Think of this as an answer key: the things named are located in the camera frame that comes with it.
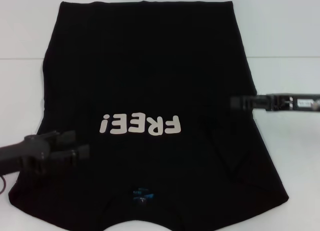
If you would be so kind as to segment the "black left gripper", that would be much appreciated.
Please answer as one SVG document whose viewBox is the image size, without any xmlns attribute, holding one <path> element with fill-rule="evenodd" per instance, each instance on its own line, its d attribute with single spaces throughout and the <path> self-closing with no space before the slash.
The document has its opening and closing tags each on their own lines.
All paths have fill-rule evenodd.
<svg viewBox="0 0 320 231">
<path fill-rule="evenodd" d="M 35 163 L 65 161 L 76 164 L 90 157 L 88 144 L 77 146 L 74 130 L 25 136 L 23 141 L 0 148 L 0 174 L 33 169 Z"/>
</svg>

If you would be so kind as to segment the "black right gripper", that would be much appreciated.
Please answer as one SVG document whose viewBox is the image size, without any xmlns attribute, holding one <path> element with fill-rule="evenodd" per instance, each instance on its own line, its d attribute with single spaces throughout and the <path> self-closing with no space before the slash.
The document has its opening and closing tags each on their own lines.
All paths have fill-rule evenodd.
<svg viewBox="0 0 320 231">
<path fill-rule="evenodd" d="M 319 94 L 273 93 L 266 95 L 232 96 L 230 109 L 236 111 L 290 111 L 290 112 L 319 112 Z"/>
</svg>

